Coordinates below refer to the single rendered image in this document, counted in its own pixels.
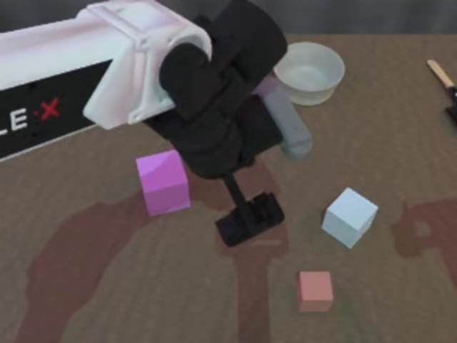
white bowl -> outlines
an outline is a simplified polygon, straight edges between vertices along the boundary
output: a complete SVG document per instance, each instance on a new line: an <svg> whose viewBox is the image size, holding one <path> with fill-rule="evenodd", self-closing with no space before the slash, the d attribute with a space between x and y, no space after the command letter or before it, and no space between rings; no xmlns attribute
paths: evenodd
<svg viewBox="0 0 457 343"><path fill-rule="evenodd" d="M311 42L290 44L274 72L289 99L314 106L330 98L346 72L341 57L327 46Z"/></svg>

purple object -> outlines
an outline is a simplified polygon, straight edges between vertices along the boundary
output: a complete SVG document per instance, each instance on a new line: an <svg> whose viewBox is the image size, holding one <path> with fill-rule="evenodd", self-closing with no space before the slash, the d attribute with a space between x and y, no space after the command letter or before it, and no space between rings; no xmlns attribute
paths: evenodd
<svg viewBox="0 0 457 343"><path fill-rule="evenodd" d="M191 206L189 183L176 150L140 157L136 168L151 217Z"/></svg>

cube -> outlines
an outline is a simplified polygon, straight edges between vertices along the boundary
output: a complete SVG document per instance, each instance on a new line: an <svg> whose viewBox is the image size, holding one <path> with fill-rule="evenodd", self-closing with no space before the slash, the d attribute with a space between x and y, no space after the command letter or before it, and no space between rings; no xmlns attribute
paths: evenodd
<svg viewBox="0 0 457 343"><path fill-rule="evenodd" d="M151 217L191 206L186 171L176 150L141 157L136 168Z"/></svg>
<svg viewBox="0 0 457 343"><path fill-rule="evenodd" d="M299 272L298 303L300 312L327 312L333 303L330 273Z"/></svg>
<svg viewBox="0 0 457 343"><path fill-rule="evenodd" d="M370 228L378 207L350 188L326 210L322 228L351 249Z"/></svg>

red x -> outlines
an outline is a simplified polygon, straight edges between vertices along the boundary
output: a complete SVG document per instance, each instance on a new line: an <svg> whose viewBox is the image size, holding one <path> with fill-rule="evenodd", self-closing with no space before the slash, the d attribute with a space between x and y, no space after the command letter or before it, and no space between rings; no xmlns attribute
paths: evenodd
<svg viewBox="0 0 457 343"><path fill-rule="evenodd" d="M41 120L47 120L49 116L59 116L59 113L56 110L56 106L59 103L59 98L54 98L54 100L47 104L46 102L41 103L41 108L44 109L43 115L41 115Z"/></svg>

dark background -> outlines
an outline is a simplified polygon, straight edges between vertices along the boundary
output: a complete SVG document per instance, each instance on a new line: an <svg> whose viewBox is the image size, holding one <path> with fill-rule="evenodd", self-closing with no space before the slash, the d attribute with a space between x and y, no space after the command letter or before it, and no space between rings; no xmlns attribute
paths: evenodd
<svg viewBox="0 0 457 343"><path fill-rule="evenodd" d="M215 15L228 0L160 0L193 17ZM0 31L75 17L94 0L8 0L0 3ZM453 34L455 0L253 0L288 34Z"/></svg>

